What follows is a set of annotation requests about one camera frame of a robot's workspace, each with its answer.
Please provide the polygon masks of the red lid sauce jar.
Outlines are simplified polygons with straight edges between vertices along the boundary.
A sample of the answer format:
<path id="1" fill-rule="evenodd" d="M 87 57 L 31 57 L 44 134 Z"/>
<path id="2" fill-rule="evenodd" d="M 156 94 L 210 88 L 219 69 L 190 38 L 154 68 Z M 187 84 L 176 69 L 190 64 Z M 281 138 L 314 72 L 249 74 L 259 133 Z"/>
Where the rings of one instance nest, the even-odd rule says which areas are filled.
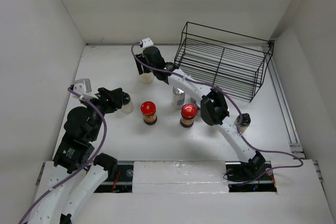
<path id="1" fill-rule="evenodd" d="M 180 124 L 182 127 L 189 128 L 194 124 L 197 115 L 197 108 L 193 104 L 185 104 L 181 108 Z"/>
<path id="2" fill-rule="evenodd" d="M 145 124 L 153 125 L 157 122 L 156 106 L 152 101 L 142 103 L 140 110 Z"/>

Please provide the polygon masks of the black cap brown grinder right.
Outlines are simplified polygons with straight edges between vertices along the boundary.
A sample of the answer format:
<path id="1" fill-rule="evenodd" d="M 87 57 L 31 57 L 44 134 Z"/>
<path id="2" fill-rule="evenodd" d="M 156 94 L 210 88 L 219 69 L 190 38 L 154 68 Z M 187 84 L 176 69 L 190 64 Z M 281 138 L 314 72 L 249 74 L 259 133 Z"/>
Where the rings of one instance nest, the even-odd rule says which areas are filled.
<path id="1" fill-rule="evenodd" d="M 243 134 L 247 128 L 250 126 L 251 118 L 248 113 L 244 113 L 242 115 L 239 115 L 236 118 L 236 127 L 238 128 L 239 132 Z"/>

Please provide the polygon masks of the black cap white grinder left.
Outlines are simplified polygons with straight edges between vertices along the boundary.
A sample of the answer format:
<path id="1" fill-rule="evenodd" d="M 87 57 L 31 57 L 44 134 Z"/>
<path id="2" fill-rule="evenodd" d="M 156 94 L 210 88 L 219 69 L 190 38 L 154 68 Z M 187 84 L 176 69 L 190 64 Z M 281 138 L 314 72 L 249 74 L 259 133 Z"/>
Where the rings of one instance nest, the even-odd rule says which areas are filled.
<path id="1" fill-rule="evenodd" d="M 129 114 L 134 110 L 134 105 L 128 93 L 122 92 L 122 112 Z"/>

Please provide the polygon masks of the front red label spice jar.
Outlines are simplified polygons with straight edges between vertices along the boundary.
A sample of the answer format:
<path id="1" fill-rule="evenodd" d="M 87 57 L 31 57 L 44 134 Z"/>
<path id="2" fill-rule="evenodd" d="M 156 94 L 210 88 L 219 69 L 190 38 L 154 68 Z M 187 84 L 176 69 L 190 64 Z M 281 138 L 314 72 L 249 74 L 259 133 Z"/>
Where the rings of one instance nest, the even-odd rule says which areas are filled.
<path id="1" fill-rule="evenodd" d="M 197 116 L 201 116 L 201 106 L 199 104 L 196 104 L 196 108 L 197 108 Z"/>

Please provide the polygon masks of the right red lid sauce jar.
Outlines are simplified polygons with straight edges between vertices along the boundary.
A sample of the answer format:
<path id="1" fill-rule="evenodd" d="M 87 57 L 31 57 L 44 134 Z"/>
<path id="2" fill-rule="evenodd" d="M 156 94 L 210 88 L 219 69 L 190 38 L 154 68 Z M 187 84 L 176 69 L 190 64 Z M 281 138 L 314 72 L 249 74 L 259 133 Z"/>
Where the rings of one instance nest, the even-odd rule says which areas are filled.
<path id="1" fill-rule="evenodd" d="M 181 108 L 180 124 L 182 127 L 189 128 L 194 124 L 197 115 L 197 108 L 193 104 L 185 104 Z"/>

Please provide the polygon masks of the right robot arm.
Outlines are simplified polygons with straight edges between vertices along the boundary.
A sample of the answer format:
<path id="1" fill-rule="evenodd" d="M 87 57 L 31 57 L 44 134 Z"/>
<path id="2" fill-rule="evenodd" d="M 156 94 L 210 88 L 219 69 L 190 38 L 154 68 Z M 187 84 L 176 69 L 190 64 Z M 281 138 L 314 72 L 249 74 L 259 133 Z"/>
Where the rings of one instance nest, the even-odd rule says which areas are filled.
<path id="1" fill-rule="evenodd" d="M 144 48 L 140 55 L 136 55 L 133 49 L 131 53 L 136 63 L 148 69 L 158 80 L 183 90 L 200 103 L 203 122 L 217 129 L 238 157 L 240 166 L 234 170 L 234 175 L 239 178 L 235 182 L 248 184 L 267 172 L 262 151 L 251 146 L 235 124 L 236 120 L 229 118 L 225 93 L 219 87 L 197 81 L 174 63 L 164 61 L 154 46 Z"/>

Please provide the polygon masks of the left red lid sauce jar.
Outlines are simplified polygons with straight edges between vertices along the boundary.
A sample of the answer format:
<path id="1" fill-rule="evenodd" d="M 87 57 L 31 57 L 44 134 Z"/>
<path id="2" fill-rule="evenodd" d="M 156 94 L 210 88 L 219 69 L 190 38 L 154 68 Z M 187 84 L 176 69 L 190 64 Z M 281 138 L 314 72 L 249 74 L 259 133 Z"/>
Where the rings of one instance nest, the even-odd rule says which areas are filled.
<path id="1" fill-rule="evenodd" d="M 153 125 L 157 122 L 156 106 L 152 101 L 142 103 L 140 110 L 145 124 Z"/>

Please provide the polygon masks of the clear glass jar white powder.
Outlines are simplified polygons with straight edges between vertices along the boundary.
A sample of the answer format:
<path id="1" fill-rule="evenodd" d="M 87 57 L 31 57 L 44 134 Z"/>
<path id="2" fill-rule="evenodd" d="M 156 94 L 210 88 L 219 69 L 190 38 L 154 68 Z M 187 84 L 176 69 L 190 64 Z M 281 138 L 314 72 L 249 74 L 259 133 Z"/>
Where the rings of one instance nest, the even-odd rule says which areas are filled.
<path id="1" fill-rule="evenodd" d="M 155 79 L 153 73 L 143 73 L 139 75 L 139 81 L 142 83 L 152 83 Z"/>

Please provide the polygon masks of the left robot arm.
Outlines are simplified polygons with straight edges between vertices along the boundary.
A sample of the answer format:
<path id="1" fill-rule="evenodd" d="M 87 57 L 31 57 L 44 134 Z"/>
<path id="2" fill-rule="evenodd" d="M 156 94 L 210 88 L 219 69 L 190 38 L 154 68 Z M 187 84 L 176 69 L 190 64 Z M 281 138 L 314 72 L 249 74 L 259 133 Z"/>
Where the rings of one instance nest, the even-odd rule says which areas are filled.
<path id="1" fill-rule="evenodd" d="M 73 108 L 64 124 L 65 133 L 52 160 L 48 189 L 30 206 L 20 223 L 75 223 L 99 185 L 117 175 L 117 159 L 95 148 L 99 132 L 107 136 L 106 114 L 122 108 L 123 90 L 99 88 L 88 93 L 83 85 L 68 91 L 82 106 Z"/>

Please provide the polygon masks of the silver lid blue label shaker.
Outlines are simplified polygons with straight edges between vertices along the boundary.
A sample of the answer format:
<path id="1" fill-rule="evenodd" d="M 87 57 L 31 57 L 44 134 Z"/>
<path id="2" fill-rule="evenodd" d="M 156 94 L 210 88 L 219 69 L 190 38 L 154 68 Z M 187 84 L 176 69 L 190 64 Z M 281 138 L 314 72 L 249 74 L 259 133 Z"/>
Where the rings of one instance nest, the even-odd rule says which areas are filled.
<path id="1" fill-rule="evenodd" d="M 185 92 L 177 87 L 173 87 L 172 89 L 173 93 L 173 102 L 172 104 L 177 108 L 181 108 L 184 105 L 185 102 Z"/>

